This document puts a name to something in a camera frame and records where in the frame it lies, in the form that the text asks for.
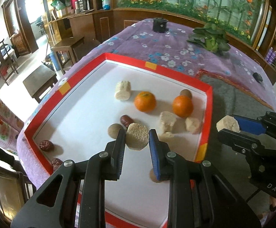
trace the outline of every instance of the wooden table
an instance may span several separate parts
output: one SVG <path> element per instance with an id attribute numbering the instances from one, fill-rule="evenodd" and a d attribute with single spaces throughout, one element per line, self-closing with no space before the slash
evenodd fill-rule
<path id="1" fill-rule="evenodd" d="M 25 80 L 23 80 L 23 84 L 29 95 L 38 103 L 42 100 L 40 99 L 41 94 L 44 93 L 49 87 L 53 87 L 53 85 L 57 82 L 58 80 L 56 73 L 43 64 L 28 75 Z"/>
<path id="2" fill-rule="evenodd" d="M 72 65 L 78 62 L 78 57 L 74 51 L 74 48 L 76 48 L 80 44 L 84 44 L 84 37 L 62 39 L 59 43 L 51 48 L 53 53 L 55 54 L 55 57 L 58 59 L 59 66 L 63 74 L 65 74 L 65 70 L 63 68 L 69 60 L 72 61 Z M 57 54 L 58 51 L 65 51 L 67 53 L 68 60 L 62 62 L 61 57 Z"/>

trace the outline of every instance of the red tray border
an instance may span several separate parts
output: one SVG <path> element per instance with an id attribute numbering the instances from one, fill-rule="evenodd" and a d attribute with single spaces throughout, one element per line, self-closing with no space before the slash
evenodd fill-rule
<path id="1" fill-rule="evenodd" d="M 37 129 L 46 119 L 46 117 L 50 114 L 50 112 L 58 105 L 58 103 L 63 99 L 63 97 L 73 88 L 75 87 L 87 74 L 89 74 L 92 70 L 94 70 L 97 66 L 99 66 L 105 60 L 116 61 L 120 63 L 124 63 L 127 65 L 131 65 L 137 68 L 141 68 L 147 71 L 151 71 L 168 78 L 183 82 L 189 86 L 195 87 L 201 91 L 204 91 L 207 96 L 206 108 L 205 108 L 205 120 L 203 123 L 203 128 L 201 131 L 201 138 L 198 145 L 197 153 L 195 155 L 195 161 L 201 161 L 204 159 L 205 152 L 207 150 L 207 142 L 210 134 L 211 128 L 211 118 L 212 118 L 212 87 L 202 81 L 192 78 L 188 75 L 182 74 L 180 72 L 168 69 L 166 67 L 162 67 L 156 65 L 154 63 L 145 62 L 142 60 L 134 59 L 127 56 L 116 55 L 112 53 L 103 53 L 93 59 L 91 62 L 82 67 L 78 72 L 76 72 L 72 77 L 70 77 L 67 82 L 65 82 L 59 89 L 49 98 L 48 101 L 40 108 L 37 114 L 32 118 L 31 122 L 27 126 L 24 131 L 24 135 L 33 150 L 34 154 L 40 161 L 41 165 L 44 169 L 51 175 L 52 174 L 52 165 L 51 163 L 44 157 L 39 147 L 33 141 L 33 136 L 36 133 Z M 127 223 L 124 220 L 119 219 L 118 217 L 113 216 L 112 214 L 105 212 L 105 220 L 109 224 L 115 227 L 122 228 L 137 228 L 137 226 Z"/>

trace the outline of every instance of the orange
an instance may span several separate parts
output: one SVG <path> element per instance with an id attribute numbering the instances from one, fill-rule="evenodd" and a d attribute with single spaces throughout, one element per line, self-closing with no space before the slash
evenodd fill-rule
<path id="1" fill-rule="evenodd" d="M 173 112 L 181 118 L 186 118 L 192 114 L 193 104 L 192 100 L 185 95 L 177 96 L 172 104 Z"/>
<path id="2" fill-rule="evenodd" d="M 140 92 L 134 99 L 134 105 L 141 112 L 151 112 L 156 107 L 156 98 L 150 92 Z"/>

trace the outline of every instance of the black cylinder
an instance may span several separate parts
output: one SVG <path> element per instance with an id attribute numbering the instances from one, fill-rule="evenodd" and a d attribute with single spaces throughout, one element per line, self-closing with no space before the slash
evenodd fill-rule
<path id="1" fill-rule="evenodd" d="M 153 21 L 153 32 L 165 33 L 167 31 L 167 19 L 154 18 Z"/>

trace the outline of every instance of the wooden stool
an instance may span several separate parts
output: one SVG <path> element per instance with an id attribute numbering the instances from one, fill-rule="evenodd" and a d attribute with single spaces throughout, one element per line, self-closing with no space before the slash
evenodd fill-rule
<path id="1" fill-rule="evenodd" d="M 80 44 L 84 44 L 84 37 L 62 39 L 59 43 L 51 48 L 51 50 L 55 54 L 55 57 L 58 59 L 59 66 L 63 74 L 65 74 L 64 66 L 69 60 L 72 61 L 72 65 L 78 62 L 78 57 L 74 51 L 74 48 L 76 48 Z M 68 60 L 62 62 L 61 57 L 59 57 L 59 55 L 57 54 L 58 51 L 65 51 L 68 56 Z"/>

